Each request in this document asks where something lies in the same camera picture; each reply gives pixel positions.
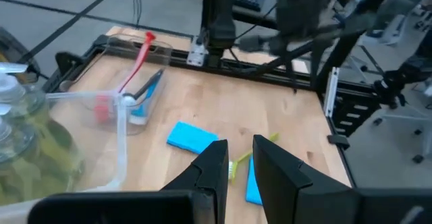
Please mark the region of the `green dish brush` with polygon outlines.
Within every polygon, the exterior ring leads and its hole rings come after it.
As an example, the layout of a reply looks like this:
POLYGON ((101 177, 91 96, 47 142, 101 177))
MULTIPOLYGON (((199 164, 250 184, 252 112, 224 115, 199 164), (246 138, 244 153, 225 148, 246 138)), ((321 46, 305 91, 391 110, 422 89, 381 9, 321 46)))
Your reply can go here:
MULTIPOLYGON (((278 133, 274 133, 272 135, 270 135, 269 140, 272 142, 278 141, 279 139, 279 134, 278 133)), ((248 152, 244 153, 240 158, 236 159, 235 161, 230 161, 229 162, 229 169, 228 169, 228 179, 234 183, 235 182, 235 178, 236 178, 236 172, 237 172, 237 168, 238 165, 245 159, 247 159, 248 157, 250 157, 252 155, 252 150, 249 150, 248 152)))

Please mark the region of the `clear plastic bin wavy rim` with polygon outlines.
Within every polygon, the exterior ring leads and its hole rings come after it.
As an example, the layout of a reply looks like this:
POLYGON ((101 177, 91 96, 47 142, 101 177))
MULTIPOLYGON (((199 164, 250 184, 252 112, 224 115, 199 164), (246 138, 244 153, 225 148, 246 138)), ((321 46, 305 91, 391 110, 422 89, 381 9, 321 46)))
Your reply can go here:
POLYGON ((128 77, 134 67, 139 49, 144 43, 144 36, 134 36, 117 33, 111 35, 114 38, 127 40, 126 51, 133 51, 135 58, 116 57, 114 53, 114 42, 110 41, 108 48, 101 55, 96 56, 90 63, 90 67, 84 70, 84 74, 75 80, 67 80, 61 83, 60 89, 64 92, 81 92, 83 97, 74 99, 70 103, 59 105, 54 117, 67 127, 76 125, 79 129, 104 130, 112 132, 116 128, 117 119, 120 115, 120 108, 124 108, 126 115, 126 129, 129 135, 136 135, 144 131, 151 119, 154 108, 157 106, 159 97, 165 89, 167 80, 168 59, 171 57, 173 48, 163 42, 161 36, 155 34, 156 39, 152 42, 148 56, 137 74, 129 84, 118 92, 117 89, 128 77), (129 120, 131 107, 125 103, 123 93, 134 94, 143 86, 146 81, 159 69, 164 69, 164 73, 159 80, 150 103, 150 115, 145 125, 134 125, 129 120), (107 98, 106 104, 109 106, 109 119, 99 122, 96 118, 94 107, 99 104, 99 97, 107 98))

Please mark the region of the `tall clear plastic bin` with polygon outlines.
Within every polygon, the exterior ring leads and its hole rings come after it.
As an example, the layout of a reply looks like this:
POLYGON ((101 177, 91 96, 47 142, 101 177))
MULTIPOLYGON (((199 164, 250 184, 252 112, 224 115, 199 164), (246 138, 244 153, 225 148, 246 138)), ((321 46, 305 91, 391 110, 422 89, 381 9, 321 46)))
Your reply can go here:
POLYGON ((84 159, 84 172, 74 190, 70 192, 114 190, 126 177, 126 115, 121 107, 116 128, 112 132, 104 130, 81 130, 71 128, 54 117, 62 103, 70 103, 83 97, 83 93, 45 94, 47 114, 37 125, 46 124, 50 119, 62 125, 73 138, 76 148, 84 159))

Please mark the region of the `blue dish brush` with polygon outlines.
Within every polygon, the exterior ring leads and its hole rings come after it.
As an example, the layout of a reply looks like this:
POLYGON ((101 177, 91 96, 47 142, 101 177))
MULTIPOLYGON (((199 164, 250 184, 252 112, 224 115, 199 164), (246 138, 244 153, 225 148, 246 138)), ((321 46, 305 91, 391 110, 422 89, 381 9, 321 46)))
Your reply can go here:
POLYGON ((128 105, 131 107, 129 122, 134 125, 145 125, 150 115, 150 103, 152 101, 153 94, 159 83, 159 79, 154 79, 152 82, 148 81, 149 84, 145 85, 144 92, 141 94, 142 98, 134 99, 129 98, 128 105))

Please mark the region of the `black table frame rail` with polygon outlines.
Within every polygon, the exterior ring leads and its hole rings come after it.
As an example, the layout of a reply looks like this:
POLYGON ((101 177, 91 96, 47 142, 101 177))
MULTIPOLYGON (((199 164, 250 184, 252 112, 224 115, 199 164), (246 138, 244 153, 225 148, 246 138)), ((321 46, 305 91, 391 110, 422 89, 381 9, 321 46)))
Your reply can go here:
MULTIPOLYGON (((114 42, 114 53, 116 57, 135 58, 133 51, 126 51, 127 40, 100 35, 83 56, 78 56, 69 52, 58 52, 55 55, 58 69, 44 84, 43 90, 45 92, 57 92, 60 89, 61 83, 69 79, 75 80, 83 75, 84 70, 90 67, 90 63, 94 58, 101 55, 103 51, 108 48, 110 41, 114 42)), ((276 58, 269 63, 261 65, 243 61, 237 63, 232 59, 220 59, 219 65, 216 67, 209 65, 195 66, 187 63, 189 52, 190 49, 174 49, 171 52, 171 57, 168 59, 168 65, 209 74, 287 86, 290 88, 296 86, 302 90, 316 92, 322 89, 323 85, 327 83, 332 75, 331 72, 326 76, 323 72, 310 72, 309 74, 294 72, 295 78, 292 79, 287 75, 287 72, 278 68, 284 64, 280 58, 276 58)))

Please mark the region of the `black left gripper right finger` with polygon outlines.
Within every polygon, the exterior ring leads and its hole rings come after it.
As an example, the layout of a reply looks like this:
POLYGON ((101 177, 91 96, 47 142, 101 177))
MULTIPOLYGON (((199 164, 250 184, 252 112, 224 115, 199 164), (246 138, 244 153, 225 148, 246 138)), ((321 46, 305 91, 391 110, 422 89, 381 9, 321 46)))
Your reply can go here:
POLYGON ((351 188, 262 135, 253 158, 268 224, 432 224, 432 189, 351 188))

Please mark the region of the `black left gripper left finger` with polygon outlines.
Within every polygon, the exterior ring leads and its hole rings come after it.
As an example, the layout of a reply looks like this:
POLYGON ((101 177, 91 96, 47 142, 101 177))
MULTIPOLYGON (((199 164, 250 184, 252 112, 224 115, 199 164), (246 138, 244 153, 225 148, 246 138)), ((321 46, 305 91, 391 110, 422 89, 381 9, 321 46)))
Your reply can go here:
POLYGON ((228 142, 218 140, 158 191, 55 194, 27 224, 224 224, 227 175, 228 142))

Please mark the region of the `black office chair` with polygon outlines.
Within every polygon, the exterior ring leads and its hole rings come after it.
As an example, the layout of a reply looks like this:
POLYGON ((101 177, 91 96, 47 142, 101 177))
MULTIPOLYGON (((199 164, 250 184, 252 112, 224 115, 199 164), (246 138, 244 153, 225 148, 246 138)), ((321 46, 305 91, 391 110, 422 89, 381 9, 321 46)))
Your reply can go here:
POLYGON ((426 156, 432 154, 432 117, 410 105, 402 94, 402 91, 406 85, 424 82, 431 76, 432 51, 417 49, 398 69, 384 72, 383 78, 373 83, 373 88, 381 99, 381 103, 387 106, 385 113, 373 120, 374 126, 380 125, 384 119, 404 119, 416 123, 424 123, 429 130, 423 138, 422 153, 412 158, 412 161, 416 164, 422 163, 426 156), (418 115, 395 114, 393 110, 398 107, 408 107, 418 115))

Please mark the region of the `red dish brush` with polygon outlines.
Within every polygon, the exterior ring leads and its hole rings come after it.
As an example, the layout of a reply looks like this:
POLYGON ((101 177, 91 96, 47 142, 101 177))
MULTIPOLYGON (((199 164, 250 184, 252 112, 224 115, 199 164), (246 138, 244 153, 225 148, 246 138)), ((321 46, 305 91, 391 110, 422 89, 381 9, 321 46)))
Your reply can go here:
MULTIPOLYGON (((152 32, 146 32, 146 37, 144 43, 139 49, 138 55, 135 60, 134 67, 132 71, 128 74, 128 77, 122 82, 121 86, 117 89, 118 92, 122 92, 123 89, 129 84, 132 78, 137 74, 138 70, 142 67, 142 64, 146 60, 149 49, 151 47, 152 42, 156 39, 156 36, 152 32)), ((104 122, 109 119, 109 106, 106 104, 107 98, 104 96, 100 96, 99 104, 94 107, 94 113, 99 122, 104 122)))

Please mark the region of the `clear yellow soap pump bottle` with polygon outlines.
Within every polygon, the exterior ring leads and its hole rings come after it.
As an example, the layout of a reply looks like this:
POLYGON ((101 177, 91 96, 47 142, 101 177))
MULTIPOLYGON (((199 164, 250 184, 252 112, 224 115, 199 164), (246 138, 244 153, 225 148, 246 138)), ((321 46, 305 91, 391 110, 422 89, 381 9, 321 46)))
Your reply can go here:
POLYGON ((29 160, 36 153, 35 129, 27 123, 15 122, 11 118, 11 105, 0 104, 0 166, 29 160))
POLYGON ((23 84, 28 65, 0 61, 0 124, 37 125, 46 117, 45 93, 33 84, 23 84))
POLYGON ((84 159, 62 125, 50 119, 32 127, 37 153, 0 166, 0 206, 70 192, 84 172, 84 159))

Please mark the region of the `blue sponge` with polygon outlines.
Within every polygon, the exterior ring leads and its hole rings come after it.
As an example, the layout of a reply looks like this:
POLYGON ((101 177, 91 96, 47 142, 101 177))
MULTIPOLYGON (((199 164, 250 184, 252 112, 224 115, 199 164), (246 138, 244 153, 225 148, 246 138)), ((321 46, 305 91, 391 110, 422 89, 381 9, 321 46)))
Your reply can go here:
POLYGON ((257 186, 256 177, 254 174, 254 159, 251 155, 249 158, 249 171, 248 171, 248 179, 246 184, 246 197, 247 202, 262 205, 261 195, 259 193, 259 189, 257 186))
POLYGON ((196 154, 200 154, 210 143, 219 139, 217 134, 208 132, 189 123, 178 121, 169 133, 167 143, 196 154))

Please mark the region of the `grey dish brush white bristles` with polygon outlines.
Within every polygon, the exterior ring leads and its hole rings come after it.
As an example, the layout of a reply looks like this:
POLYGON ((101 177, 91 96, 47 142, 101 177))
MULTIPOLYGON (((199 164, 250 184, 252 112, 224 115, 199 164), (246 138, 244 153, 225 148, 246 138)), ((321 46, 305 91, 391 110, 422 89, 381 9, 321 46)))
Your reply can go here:
POLYGON ((161 79, 164 69, 159 69, 155 74, 153 74, 146 83, 139 88, 134 94, 126 92, 123 93, 123 98, 127 105, 137 106, 145 102, 145 100, 150 99, 161 79))

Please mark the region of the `black frame post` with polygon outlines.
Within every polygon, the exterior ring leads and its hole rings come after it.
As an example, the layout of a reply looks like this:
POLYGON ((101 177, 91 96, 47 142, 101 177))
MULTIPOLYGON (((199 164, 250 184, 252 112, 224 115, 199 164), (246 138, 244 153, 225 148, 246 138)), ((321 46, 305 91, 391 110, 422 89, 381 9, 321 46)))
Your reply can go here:
POLYGON ((205 0, 205 25, 208 32, 206 65, 220 67, 220 59, 225 50, 232 48, 236 39, 236 27, 233 19, 235 0, 205 0))
MULTIPOLYGON (((376 13, 383 2, 384 0, 363 0, 356 6, 354 12, 351 13, 348 18, 353 20, 355 15, 365 15, 367 13, 371 15, 372 13, 376 13)), ((311 81, 311 85, 316 92, 323 92, 325 90, 331 69, 343 64, 357 40, 366 29, 367 28, 361 28, 357 32, 348 34, 339 39, 327 61, 323 64, 321 71, 313 78, 314 80, 311 81)))

